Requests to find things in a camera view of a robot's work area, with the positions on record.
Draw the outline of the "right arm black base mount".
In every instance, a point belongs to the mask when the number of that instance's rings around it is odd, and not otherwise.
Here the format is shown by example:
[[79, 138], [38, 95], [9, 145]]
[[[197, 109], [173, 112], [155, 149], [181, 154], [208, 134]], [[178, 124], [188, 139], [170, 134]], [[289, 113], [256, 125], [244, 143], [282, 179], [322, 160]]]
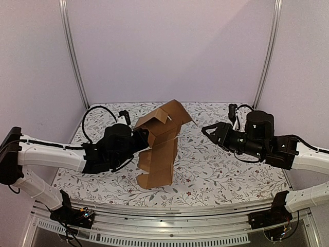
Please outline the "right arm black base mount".
[[251, 228], [254, 230], [292, 220], [292, 214], [285, 208], [288, 193], [288, 190], [277, 193], [270, 209], [249, 213], [248, 223]]

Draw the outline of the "brown cardboard box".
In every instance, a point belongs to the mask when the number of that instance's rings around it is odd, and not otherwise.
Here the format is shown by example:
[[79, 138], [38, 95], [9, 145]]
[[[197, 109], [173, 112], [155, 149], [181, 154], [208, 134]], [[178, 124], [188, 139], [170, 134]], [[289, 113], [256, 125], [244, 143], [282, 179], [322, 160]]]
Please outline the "brown cardboard box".
[[178, 152], [181, 127], [192, 121], [183, 105], [173, 99], [140, 117], [135, 130], [147, 130], [149, 149], [139, 153], [138, 168], [145, 173], [137, 176], [143, 189], [171, 185], [174, 162]]

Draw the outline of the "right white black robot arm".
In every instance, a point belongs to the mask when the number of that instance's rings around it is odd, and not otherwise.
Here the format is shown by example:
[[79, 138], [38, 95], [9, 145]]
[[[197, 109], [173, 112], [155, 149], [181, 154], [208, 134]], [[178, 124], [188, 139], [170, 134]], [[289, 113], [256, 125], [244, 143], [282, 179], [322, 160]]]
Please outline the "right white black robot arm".
[[[202, 133], [225, 151], [247, 154], [273, 167], [328, 174], [327, 149], [314, 147], [296, 135], [276, 136], [274, 116], [264, 111], [249, 112], [243, 132], [229, 123], [218, 122], [203, 127]], [[325, 203], [328, 203], [328, 182], [302, 190], [283, 191], [274, 197], [266, 220], [269, 224], [277, 224], [286, 212], [294, 213]]]

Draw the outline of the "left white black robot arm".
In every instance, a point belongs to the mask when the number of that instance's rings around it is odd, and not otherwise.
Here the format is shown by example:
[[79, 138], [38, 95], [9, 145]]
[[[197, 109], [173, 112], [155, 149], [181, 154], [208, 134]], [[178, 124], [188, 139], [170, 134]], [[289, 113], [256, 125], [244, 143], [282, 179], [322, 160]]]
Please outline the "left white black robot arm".
[[72, 146], [31, 138], [22, 134], [20, 127], [13, 127], [1, 144], [1, 184], [25, 191], [56, 210], [65, 223], [73, 223], [77, 216], [70, 207], [69, 196], [51, 188], [27, 166], [65, 168], [82, 174], [116, 172], [126, 166], [135, 153], [149, 146], [148, 137], [148, 130], [132, 130], [117, 123], [107, 127], [96, 144]]

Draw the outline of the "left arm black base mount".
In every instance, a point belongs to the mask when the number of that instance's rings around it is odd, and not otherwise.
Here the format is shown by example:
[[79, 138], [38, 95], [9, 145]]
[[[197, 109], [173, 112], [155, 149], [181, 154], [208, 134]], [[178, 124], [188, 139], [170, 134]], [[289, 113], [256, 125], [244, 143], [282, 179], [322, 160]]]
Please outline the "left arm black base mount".
[[95, 211], [88, 207], [81, 209], [72, 208], [69, 195], [63, 190], [60, 190], [60, 193], [62, 196], [61, 207], [56, 210], [50, 210], [50, 219], [64, 225], [91, 229], [95, 219]]

